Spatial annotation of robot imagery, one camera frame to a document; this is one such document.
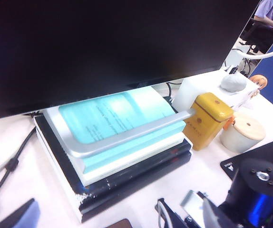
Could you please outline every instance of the desk surface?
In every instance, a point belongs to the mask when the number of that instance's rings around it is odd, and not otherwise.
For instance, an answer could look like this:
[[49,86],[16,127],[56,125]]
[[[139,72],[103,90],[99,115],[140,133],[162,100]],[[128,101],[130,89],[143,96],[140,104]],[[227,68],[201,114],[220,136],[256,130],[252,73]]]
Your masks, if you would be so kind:
[[[273,141],[273,104],[258,95],[240,111],[257,118],[266,129],[266,138],[254,148]],[[0,119],[0,164],[18,149],[33,127],[33,121],[26,116]],[[35,198],[41,210],[38,227],[102,228],[123,218],[129,219],[134,228],[158,227],[154,205],[160,197],[182,217],[186,214],[180,203],[189,190],[206,192],[216,205],[222,203],[231,181],[219,163],[235,155],[221,145],[217,136],[207,148],[194,152],[189,163],[79,224],[45,152],[33,136],[19,158],[17,169],[0,190],[0,221],[28,199]]]

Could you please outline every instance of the white cable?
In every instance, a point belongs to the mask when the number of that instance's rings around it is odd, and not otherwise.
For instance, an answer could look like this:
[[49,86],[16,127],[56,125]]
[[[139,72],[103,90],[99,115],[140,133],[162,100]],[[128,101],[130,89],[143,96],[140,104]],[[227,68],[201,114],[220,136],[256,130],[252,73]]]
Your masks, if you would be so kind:
[[273,51],[270,52],[270,53],[267,53],[267,54],[263,54],[263,55],[249,55],[249,54],[246,54],[240,50],[236,50],[237,53],[241,56],[243,56],[244,58],[247,58],[247,59],[263,59],[263,58],[269,58],[269,57],[272,57],[273,56]]
[[157,202],[157,210],[159,213],[159,217],[158,217],[159,228],[161,228],[161,211],[163,212],[163,214],[165,216],[165,219],[166,219],[165,222],[167,222],[168,228],[173,228],[173,224],[171,222],[170,216],[169,216],[166,208],[164,207],[163,203],[160,201]]

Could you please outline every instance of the white book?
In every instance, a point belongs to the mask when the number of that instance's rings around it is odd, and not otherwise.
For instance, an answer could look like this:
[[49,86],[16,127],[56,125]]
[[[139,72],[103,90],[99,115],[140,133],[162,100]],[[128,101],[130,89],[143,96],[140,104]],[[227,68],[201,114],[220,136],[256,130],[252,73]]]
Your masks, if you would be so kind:
[[160,152],[163,152],[175,145],[183,142],[185,135],[180,132],[174,134],[168,138],[165,138],[159,142],[156,142],[144,149],[136,151],[126,157],[120,158],[116,161],[113,161],[107,165],[104,165],[98,169],[84,173],[85,164],[82,159],[69,156],[69,159],[80,178],[80,181],[84,186],[88,186],[96,181],[99,181],[105,177],[108,177],[116,172],[119,172],[125,168],[128,168],[134,164],[137,164],[147,158],[150,158]]

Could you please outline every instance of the yellow container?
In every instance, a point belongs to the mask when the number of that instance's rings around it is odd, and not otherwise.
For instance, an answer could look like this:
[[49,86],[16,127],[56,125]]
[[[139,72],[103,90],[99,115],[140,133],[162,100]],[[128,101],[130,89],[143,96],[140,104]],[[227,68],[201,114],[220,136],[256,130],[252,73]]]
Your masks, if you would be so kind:
[[183,133],[198,151],[209,145],[234,112],[212,93],[197,96],[192,108],[196,114],[184,120],[186,127]]

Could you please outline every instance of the black monitor screen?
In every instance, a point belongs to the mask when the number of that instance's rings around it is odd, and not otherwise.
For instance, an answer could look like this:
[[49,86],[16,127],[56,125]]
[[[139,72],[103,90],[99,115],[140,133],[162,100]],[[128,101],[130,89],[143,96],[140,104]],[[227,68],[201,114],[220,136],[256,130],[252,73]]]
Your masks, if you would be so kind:
[[0,0],[0,118],[220,68],[258,0]]

